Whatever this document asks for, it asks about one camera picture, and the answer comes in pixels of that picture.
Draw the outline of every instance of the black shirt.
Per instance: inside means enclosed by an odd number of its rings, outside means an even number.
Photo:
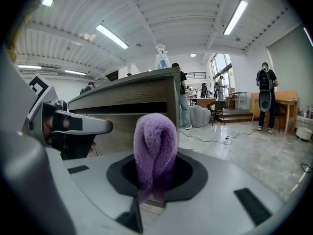
[[[180,71],[180,95],[185,95],[186,91],[184,86],[181,84],[182,81],[187,80],[185,73],[183,73],[182,71]]]
[[[256,81],[259,81],[259,73],[260,73],[260,71],[259,71],[258,74],[256,75]],[[269,79],[271,79],[273,82],[274,82],[274,80],[277,79],[275,73],[274,73],[272,70],[268,70],[268,77],[269,77]],[[270,90],[270,92],[274,94],[274,85],[273,85],[273,88]]]

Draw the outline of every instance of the wooden table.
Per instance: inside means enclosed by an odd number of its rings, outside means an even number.
[[[258,101],[259,99],[255,99],[255,102],[254,102],[254,112],[253,112],[253,115],[252,115],[252,122],[254,120],[254,113],[255,113],[255,109],[257,108],[257,104],[258,104]],[[295,101],[295,100],[275,100],[276,103],[279,103],[279,104],[284,104],[284,105],[287,105],[287,115],[286,115],[286,126],[285,126],[285,134],[287,133],[287,129],[288,129],[288,123],[289,123],[289,117],[290,117],[290,106],[293,105],[293,114],[294,114],[294,121],[293,121],[293,125],[292,125],[292,131],[294,131],[294,127],[295,127],[295,123],[296,123],[296,120],[297,120],[297,104],[298,102]]]
[[[113,123],[111,133],[95,138],[97,153],[104,155],[132,150],[137,120],[145,114],[164,114],[179,135],[179,92],[179,68],[153,70],[102,84],[68,102],[68,108]]]
[[[240,101],[241,101],[241,94],[243,93],[247,93],[247,92],[232,92],[232,93],[228,93],[228,108],[229,108],[229,101],[230,101],[230,96],[236,96],[237,94],[239,94],[239,99],[232,99],[233,101],[238,101],[238,109],[240,108]]]
[[[215,102],[216,98],[209,97],[209,98],[197,98],[197,105],[201,106],[202,108],[206,108],[208,104]]]

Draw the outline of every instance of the black backpack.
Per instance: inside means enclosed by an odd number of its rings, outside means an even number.
[[[215,84],[214,84],[214,89],[215,89],[216,91],[219,91],[219,90],[220,90],[220,85],[219,85],[218,82],[215,82]]]

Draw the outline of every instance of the purple towel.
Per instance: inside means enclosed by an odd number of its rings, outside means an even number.
[[[166,116],[153,113],[144,115],[136,124],[134,157],[140,189],[139,202],[151,193],[163,202],[171,187],[178,142],[175,125]]]

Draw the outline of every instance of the gray pouf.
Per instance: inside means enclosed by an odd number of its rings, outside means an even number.
[[[193,127],[206,126],[211,117],[211,112],[207,108],[202,108],[199,105],[190,106],[190,121]]]

